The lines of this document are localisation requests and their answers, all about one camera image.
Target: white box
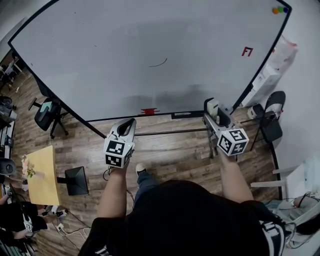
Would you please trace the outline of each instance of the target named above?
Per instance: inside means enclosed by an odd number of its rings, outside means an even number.
[[[249,143],[249,138],[244,129],[224,130],[219,135],[217,146],[227,156],[242,154]]]
[[[281,74],[278,71],[266,64],[262,72],[260,72],[253,81],[253,88],[242,101],[242,105],[249,107],[258,103],[263,96],[271,91],[273,85],[276,84],[280,77]]]
[[[105,163],[109,166],[123,168],[132,156],[134,147],[133,142],[105,138],[103,146]]]

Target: yellow table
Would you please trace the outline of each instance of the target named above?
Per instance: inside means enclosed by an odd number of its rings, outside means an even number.
[[[61,204],[55,165],[55,151],[48,146],[26,156],[34,164],[36,175],[28,177],[30,201],[37,205],[59,206]]]

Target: person's hand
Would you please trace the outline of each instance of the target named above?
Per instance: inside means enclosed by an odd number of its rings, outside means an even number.
[[[227,165],[236,161],[234,156],[227,156],[226,153],[223,152],[218,146],[216,147],[216,150],[218,151],[220,161],[223,165]]]

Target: red sign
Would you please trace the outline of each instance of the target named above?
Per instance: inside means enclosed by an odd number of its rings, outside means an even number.
[[[157,108],[145,108],[145,109],[141,109],[141,113],[139,116],[143,116],[143,115],[154,115],[155,112],[160,112],[160,110],[156,110]]]
[[[248,52],[248,50],[249,50],[249,54],[247,56],[250,57],[252,51],[254,50],[253,48],[250,48],[250,47],[244,47],[244,50],[243,50],[243,53],[241,56],[245,56],[245,54]]]

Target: black office chair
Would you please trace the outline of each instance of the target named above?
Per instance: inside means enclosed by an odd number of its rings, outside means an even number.
[[[16,170],[16,163],[12,159],[0,158],[0,175],[13,175]]]
[[[254,141],[252,143],[250,151],[253,149],[254,144],[256,143],[259,130],[261,130],[263,139],[268,144],[271,144],[273,141],[282,137],[283,132],[279,124],[279,118],[280,118],[280,114],[283,111],[282,109],[284,107],[285,101],[286,101],[286,94],[284,91],[275,91],[269,96],[265,104],[263,115],[259,119],[259,127],[254,137]],[[274,111],[266,112],[267,109],[274,104],[281,105],[279,112],[278,113],[275,113]]]
[[[37,98],[34,98],[28,108],[28,110],[30,110],[32,108],[32,106],[36,106],[39,108],[35,114],[35,117],[34,117],[34,121],[36,122],[36,124],[42,130],[46,131],[50,127],[51,123],[53,122],[52,129],[50,132],[51,139],[55,138],[53,133],[54,133],[54,130],[55,130],[57,124],[59,124],[62,127],[64,134],[68,135],[69,133],[67,132],[67,130],[65,129],[65,127],[63,126],[63,124],[61,122],[61,119],[63,119],[65,117],[65,115],[68,114],[68,112],[61,114],[60,113],[61,109],[62,109],[61,106],[57,102],[55,102],[54,100],[52,100],[50,98],[47,98],[43,103],[52,102],[51,109],[49,110],[49,107],[47,106],[43,110],[43,112],[41,112],[42,105],[37,103],[36,100],[37,100]]]
[[[2,85],[0,86],[0,90],[1,90],[5,85],[7,85],[8,88],[9,88],[9,91],[10,91],[10,90],[11,90],[10,81],[11,81],[11,79],[10,79],[10,77],[9,77],[7,74],[0,72],[0,82],[2,82]]]

